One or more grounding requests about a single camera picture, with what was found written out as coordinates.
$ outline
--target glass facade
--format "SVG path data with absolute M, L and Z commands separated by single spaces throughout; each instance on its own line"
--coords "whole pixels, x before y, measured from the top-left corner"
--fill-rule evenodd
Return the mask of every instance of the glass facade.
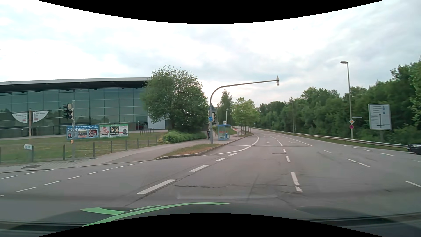
M 0 93 L 0 138 L 28 136 L 28 124 L 13 113 L 48 110 L 32 123 L 32 135 L 64 134 L 72 121 L 64 118 L 63 105 L 75 101 L 76 124 L 129 123 L 129 130 L 147 129 L 148 114 L 140 94 L 144 87 L 40 90 Z

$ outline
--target guardrail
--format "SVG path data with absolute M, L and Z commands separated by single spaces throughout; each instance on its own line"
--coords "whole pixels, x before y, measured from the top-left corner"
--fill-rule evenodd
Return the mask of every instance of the guardrail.
M 308 136 L 308 137 L 320 137 L 320 138 L 326 138 L 326 139 L 332 139 L 332 140 L 342 140 L 342 141 L 348 141 L 348 142 L 354 142 L 354 143 L 364 143 L 364 144 L 381 145 L 381 146 L 398 147 L 398 148 L 406 148 L 407 147 L 407 145 L 403 145 L 403 144 L 372 142 L 372 141 L 364 141 L 364 140 L 351 139 L 351 138 L 310 135 L 310 134 L 296 133 L 296 132 L 283 132 L 283 131 L 277 131 L 277 130 L 257 128 L 257 127 L 252 127 L 252 128 L 271 131 L 271 132 L 286 133 L 286 134 L 291 134 L 291 135 L 302 135 L 302 136 Z

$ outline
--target glass building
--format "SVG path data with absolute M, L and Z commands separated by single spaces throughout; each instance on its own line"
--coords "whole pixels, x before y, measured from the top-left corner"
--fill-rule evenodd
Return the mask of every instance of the glass building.
M 165 129 L 165 121 L 150 122 L 140 100 L 149 78 L 92 78 L 0 82 L 0 138 L 25 137 L 29 124 L 12 114 L 46 111 L 32 123 L 32 135 L 66 133 L 72 120 L 64 117 L 63 105 L 75 101 L 75 124 L 129 124 L 129 130 Z

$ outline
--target building roof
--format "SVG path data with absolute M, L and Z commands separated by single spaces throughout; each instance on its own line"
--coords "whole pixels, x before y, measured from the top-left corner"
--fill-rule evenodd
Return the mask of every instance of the building roof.
M 1 81 L 0 92 L 22 92 L 59 89 L 93 89 L 115 87 L 144 87 L 149 77 L 83 78 L 64 80 Z

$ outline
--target traffic light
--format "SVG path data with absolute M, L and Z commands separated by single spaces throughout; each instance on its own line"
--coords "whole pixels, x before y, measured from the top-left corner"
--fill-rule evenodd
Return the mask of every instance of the traffic light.
M 73 104 L 67 103 L 67 105 L 63 105 L 64 110 L 64 117 L 67 119 L 73 119 Z

